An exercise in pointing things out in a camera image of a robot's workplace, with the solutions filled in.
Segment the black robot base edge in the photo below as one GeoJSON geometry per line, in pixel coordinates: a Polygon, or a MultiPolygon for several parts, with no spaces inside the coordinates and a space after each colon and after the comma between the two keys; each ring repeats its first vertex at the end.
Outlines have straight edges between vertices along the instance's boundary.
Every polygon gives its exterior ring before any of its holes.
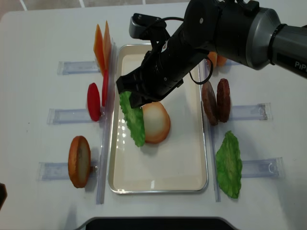
{"type": "Polygon", "coordinates": [[[86,224],[87,230],[235,230],[220,218],[139,217],[97,218],[86,224]]]}

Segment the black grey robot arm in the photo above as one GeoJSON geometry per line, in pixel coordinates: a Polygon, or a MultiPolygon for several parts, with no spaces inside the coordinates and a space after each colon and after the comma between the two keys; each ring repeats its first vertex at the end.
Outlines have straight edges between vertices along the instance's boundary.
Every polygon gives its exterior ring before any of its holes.
{"type": "Polygon", "coordinates": [[[130,20],[130,36],[152,44],[141,65],[116,82],[133,108],[164,99],[210,52],[255,70],[272,64],[307,75],[306,28],[281,23],[257,1],[192,0],[173,35],[165,22],[144,14],[130,20]]]}

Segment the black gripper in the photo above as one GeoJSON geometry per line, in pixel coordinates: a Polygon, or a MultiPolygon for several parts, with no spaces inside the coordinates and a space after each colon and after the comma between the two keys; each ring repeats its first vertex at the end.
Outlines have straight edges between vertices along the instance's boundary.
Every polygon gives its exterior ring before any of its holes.
{"type": "Polygon", "coordinates": [[[206,55],[195,47],[199,29],[183,23],[173,35],[165,28],[149,29],[152,50],[141,65],[117,81],[118,93],[131,92],[131,108],[159,102],[183,83],[183,78],[206,55]]]}

